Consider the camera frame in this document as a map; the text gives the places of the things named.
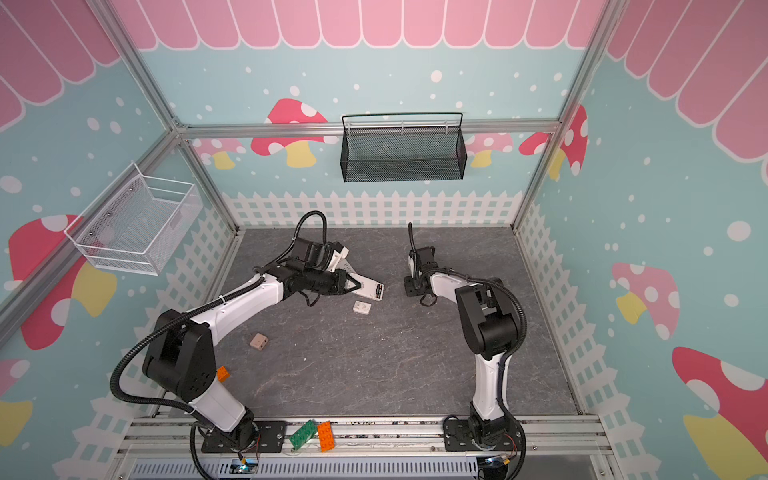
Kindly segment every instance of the white polka dot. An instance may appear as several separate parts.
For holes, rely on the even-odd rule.
[[[680,294],[678,292],[672,292],[667,296],[667,301],[672,308],[680,309]]]
[[[47,228],[51,232],[61,232],[69,225],[66,215],[53,215],[51,217],[43,217],[40,219],[43,223],[43,227]]]
[[[11,374],[11,377],[15,379],[20,379],[21,377],[24,376],[27,370],[29,370],[29,360],[19,360],[18,362],[13,364],[9,372]]]
[[[750,236],[750,233],[752,233],[752,227],[743,220],[738,220],[728,226],[728,238],[734,242],[742,242],[746,240]]]
[[[51,308],[51,320],[58,326],[64,326],[67,324],[67,317],[69,316],[69,303],[71,299],[65,298],[59,300]]]
[[[737,366],[733,366],[730,363],[720,362],[720,369],[723,370],[725,377],[730,380],[735,386],[742,390],[749,390],[753,392],[760,389],[765,383],[765,379],[761,376],[757,376],[754,373],[742,370]]]
[[[21,280],[8,280],[7,282],[3,283],[3,288],[5,288],[7,291],[12,292],[13,290],[16,290],[16,287],[22,284]]]
[[[717,398],[717,394],[712,387],[699,379],[689,380],[686,386],[702,399],[704,403],[712,407],[715,412],[720,411],[720,399]]]
[[[658,333],[659,338],[662,340],[669,340],[670,338],[670,330],[660,323],[656,325],[656,333]]]
[[[649,286],[647,289],[645,289],[644,295],[645,295],[645,299],[651,303],[659,299],[659,293],[652,286]]]
[[[0,177],[0,188],[10,194],[17,194],[22,191],[22,183],[16,177],[5,175],[4,177]]]
[[[315,115],[317,115],[317,110],[315,110],[314,108],[310,107],[307,104],[301,104],[301,112],[305,114],[307,117],[314,117]]]
[[[728,306],[737,306],[739,304],[739,297],[732,293],[728,293],[723,300]]]

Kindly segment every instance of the work surface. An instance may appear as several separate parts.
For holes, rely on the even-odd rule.
[[[223,291],[252,277],[290,243],[292,230],[246,230]],[[320,241],[317,228],[302,237]],[[349,248],[357,273],[384,283],[381,302],[354,294],[325,296],[312,308],[293,295],[235,329],[216,347],[225,385],[256,416],[469,414],[475,356],[458,310],[446,299],[426,308],[408,298],[403,277],[410,250],[405,228],[331,228]],[[558,355],[508,228],[417,228],[416,247],[434,246],[440,266],[497,276],[528,317],[528,337],[512,356],[508,402],[515,414],[576,412]],[[353,312],[356,300],[372,304]],[[249,342],[269,337],[263,351]]]

